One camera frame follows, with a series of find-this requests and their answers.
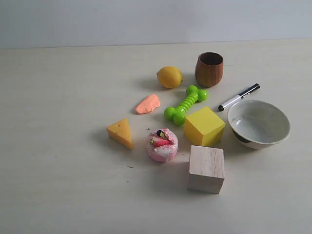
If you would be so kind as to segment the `yellow lemon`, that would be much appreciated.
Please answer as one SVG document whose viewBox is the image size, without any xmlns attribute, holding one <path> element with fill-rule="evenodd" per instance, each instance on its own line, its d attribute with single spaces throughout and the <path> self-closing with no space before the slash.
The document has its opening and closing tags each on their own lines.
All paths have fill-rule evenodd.
<svg viewBox="0 0 312 234">
<path fill-rule="evenodd" d="M 181 71 L 172 66 L 161 68 L 156 75 L 159 83 L 168 89 L 178 87 L 183 81 L 183 75 Z"/>
</svg>

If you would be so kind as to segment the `yellow cheese wedge toy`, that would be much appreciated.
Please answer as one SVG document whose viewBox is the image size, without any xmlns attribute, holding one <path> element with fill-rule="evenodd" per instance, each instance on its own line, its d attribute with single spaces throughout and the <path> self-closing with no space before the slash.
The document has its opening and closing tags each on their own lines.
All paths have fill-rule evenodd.
<svg viewBox="0 0 312 234">
<path fill-rule="evenodd" d="M 110 138 L 114 139 L 129 150 L 133 149 L 128 119 L 124 118 L 107 126 L 106 130 Z"/>
</svg>

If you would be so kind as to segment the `black and white marker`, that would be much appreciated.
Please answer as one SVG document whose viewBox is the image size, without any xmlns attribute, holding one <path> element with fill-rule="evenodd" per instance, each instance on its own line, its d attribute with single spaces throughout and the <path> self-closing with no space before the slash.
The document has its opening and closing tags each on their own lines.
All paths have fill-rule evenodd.
<svg viewBox="0 0 312 234">
<path fill-rule="evenodd" d="M 260 88 L 260 85 L 258 83 L 248 87 L 247 89 L 243 90 L 242 92 L 240 92 L 236 96 L 234 96 L 231 99 L 227 100 L 226 102 L 220 104 L 218 106 L 218 108 L 217 108 L 218 111 L 220 111 L 220 112 L 224 111 L 226 108 L 228 108 L 228 107 L 232 106 L 233 104 L 237 103 L 238 101 L 240 101 L 244 97 L 248 96 L 250 93 L 258 90 L 259 88 Z"/>
</svg>

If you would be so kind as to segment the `green bone dog toy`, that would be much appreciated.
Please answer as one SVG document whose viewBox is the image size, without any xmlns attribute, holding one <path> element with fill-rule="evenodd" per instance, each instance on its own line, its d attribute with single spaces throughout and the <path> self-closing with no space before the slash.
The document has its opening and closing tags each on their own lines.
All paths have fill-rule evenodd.
<svg viewBox="0 0 312 234">
<path fill-rule="evenodd" d="M 177 107 L 168 107 L 164 110 L 164 117 L 175 125 L 181 126 L 185 123 L 186 112 L 196 103 L 203 102 L 208 98 L 204 89 L 198 89 L 195 85 L 188 86 L 186 98 Z"/>
</svg>

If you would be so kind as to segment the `light wooden cube block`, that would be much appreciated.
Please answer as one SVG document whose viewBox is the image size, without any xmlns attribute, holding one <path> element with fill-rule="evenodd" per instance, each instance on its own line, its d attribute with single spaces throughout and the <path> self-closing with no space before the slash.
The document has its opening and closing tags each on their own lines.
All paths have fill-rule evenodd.
<svg viewBox="0 0 312 234">
<path fill-rule="evenodd" d="M 187 188 L 219 194 L 225 179 L 224 151 L 219 148 L 191 146 Z"/>
</svg>

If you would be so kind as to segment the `white ceramic bowl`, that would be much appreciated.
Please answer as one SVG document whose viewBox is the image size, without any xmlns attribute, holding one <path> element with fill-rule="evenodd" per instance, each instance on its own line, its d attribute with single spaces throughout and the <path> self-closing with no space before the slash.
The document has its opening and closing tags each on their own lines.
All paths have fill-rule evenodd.
<svg viewBox="0 0 312 234">
<path fill-rule="evenodd" d="M 291 123 L 276 106 L 260 100 L 242 100 L 228 109 L 228 123 L 238 142 L 265 149 L 285 141 Z"/>
</svg>

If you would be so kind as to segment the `orange salmon-coloured toy piece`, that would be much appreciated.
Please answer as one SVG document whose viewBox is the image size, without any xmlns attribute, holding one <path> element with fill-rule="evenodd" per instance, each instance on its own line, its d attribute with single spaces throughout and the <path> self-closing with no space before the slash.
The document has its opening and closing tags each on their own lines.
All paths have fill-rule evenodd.
<svg viewBox="0 0 312 234">
<path fill-rule="evenodd" d="M 137 114 L 146 114 L 152 112 L 160 106 L 160 100 L 156 94 L 151 94 L 146 97 L 137 107 Z"/>
</svg>

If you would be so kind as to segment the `pink strawberry cake toy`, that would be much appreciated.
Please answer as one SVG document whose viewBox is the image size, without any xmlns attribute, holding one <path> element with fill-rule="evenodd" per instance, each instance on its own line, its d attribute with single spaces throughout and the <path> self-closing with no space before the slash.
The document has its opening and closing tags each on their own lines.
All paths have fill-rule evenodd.
<svg viewBox="0 0 312 234">
<path fill-rule="evenodd" d="M 178 138 L 170 129 L 162 128 L 147 137 L 147 154 L 157 162 L 168 162 L 178 153 Z"/>
</svg>

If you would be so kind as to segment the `yellow cube block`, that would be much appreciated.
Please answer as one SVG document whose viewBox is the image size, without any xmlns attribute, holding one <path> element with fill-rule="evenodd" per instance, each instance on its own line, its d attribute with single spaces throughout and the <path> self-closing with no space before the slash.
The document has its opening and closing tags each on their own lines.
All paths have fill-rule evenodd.
<svg viewBox="0 0 312 234">
<path fill-rule="evenodd" d="M 212 147 L 221 141 L 225 125 L 217 114 L 204 107 L 186 116 L 184 135 L 193 145 Z"/>
</svg>

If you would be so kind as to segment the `brown wooden cup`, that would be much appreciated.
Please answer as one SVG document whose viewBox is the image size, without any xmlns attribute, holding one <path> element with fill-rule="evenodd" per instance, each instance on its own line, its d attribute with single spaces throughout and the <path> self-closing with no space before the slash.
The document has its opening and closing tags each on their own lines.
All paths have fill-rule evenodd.
<svg viewBox="0 0 312 234">
<path fill-rule="evenodd" d="M 211 88 L 220 83 L 223 76 L 224 58 L 215 52 L 199 55 L 195 67 L 195 79 L 199 85 Z"/>
</svg>

